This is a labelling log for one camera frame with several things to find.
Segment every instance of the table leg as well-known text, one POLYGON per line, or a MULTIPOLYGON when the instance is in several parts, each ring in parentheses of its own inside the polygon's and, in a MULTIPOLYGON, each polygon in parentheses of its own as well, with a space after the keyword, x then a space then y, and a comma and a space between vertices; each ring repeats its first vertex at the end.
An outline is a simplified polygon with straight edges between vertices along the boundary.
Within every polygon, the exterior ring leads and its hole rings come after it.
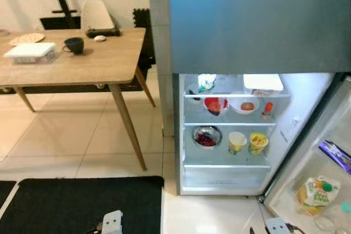
POLYGON ((115 99, 115 103, 117 105, 117 108, 119 109, 119 111, 121 113, 121 116, 122 116, 122 119, 124 122, 124 126, 126 127, 127 133, 128 133, 129 138, 132 142, 134 152, 138 157, 138 160, 139 160, 139 163, 140 163, 142 169, 144 171, 146 171, 146 165, 145 165, 145 162, 143 159, 143 154, 141 153, 141 150, 140 150, 137 134, 135 133, 134 126, 133 126, 131 117, 129 116, 129 112, 128 112, 126 103, 123 99, 120 86, 119 86, 119 84, 109 84, 109 88, 110 88, 110 91, 112 92, 112 96, 115 99))
POLYGON ((135 76, 137 77, 138 82, 140 83, 141 87, 142 87, 143 90, 145 91, 146 96, 149 98, 149 101, 151 102, 152 106, 153 106, 153 107, 156 107, 155 102, 154 102, 154 100, 153 100, 152 97, 151 97, 149 88, 148 88, 148 86, 146 85, 145 78, 144 78, 144 76, 143 76, 143 74, 142 74, 142 72, 141 72, 139 66, 137 66, 137 69, 136 69, 136 71, 135 71, 135 76))
POLYGON ((21 99, 24 101, 24 103, 28 106, 29 110, 31 110, 32 112, 35 112, 31 103, 28 101, 28 98, 27 98, 26 94, 24 93, 23 89, 21 87, 15 87, 14 90, 19 95, 19 97, 21 97, 21 99))

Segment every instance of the red bowl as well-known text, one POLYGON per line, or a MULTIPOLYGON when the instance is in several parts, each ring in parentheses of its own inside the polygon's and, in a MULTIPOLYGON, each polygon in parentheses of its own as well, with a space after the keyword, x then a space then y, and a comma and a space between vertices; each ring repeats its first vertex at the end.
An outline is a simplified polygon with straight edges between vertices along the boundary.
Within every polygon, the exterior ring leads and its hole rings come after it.
POLYGON ((220 103, 219 99, 223 98, 211 97, 205 98, 203 101, 206 109, 208 109, 208 111, 215 116, 218 116, 224 109, 227 109, 229 107, 228 99, 224 99, 223 104, 220 103))

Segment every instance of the chair backrest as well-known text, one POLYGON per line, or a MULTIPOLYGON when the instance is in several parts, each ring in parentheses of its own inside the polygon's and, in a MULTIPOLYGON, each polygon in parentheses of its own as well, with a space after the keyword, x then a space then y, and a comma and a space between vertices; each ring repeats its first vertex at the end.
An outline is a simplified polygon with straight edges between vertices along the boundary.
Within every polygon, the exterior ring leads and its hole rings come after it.
POLYGON ((109 30, 115 25, 101 0, 86 0, 82 5, 81 29, 109 30))

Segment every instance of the table top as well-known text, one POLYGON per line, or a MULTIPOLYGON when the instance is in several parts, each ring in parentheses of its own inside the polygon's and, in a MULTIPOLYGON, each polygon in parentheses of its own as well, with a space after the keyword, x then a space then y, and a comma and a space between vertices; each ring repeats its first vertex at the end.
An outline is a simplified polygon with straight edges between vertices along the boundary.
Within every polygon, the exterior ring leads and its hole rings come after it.
POLYGON ((9 42, 26 33, 13 32, 0 37, 0 86, 28 87, 44 85, 129 83, 137 68, 145 29, 123 29, 121 37, 107 37, 96 42, 82 30, 45 30, 41 42, 56 43, 57 58, 37 64, 15 64, 3 54, 13 48, 9 42), (62 51, 64 40, 71 37, 84 39, 81 55, 62 51))

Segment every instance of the green bottle cap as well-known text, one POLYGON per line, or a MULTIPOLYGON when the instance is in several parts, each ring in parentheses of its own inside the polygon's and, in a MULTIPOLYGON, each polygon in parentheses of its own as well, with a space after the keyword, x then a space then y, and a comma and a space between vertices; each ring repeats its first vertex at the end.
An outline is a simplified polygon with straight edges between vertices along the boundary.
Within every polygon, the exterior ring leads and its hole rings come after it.
POLYGON ((351 213, 351 204, 347 203, 347 202, 344 202, 344 203, 341 204, 341 209, 345 213, 349 214, 349 213, 351 213))
POLYGON ((324 183, 322 185, 322 189, 325 191, 325 192, 331 192, 333 190, 333 186, 329 183, 324 183))

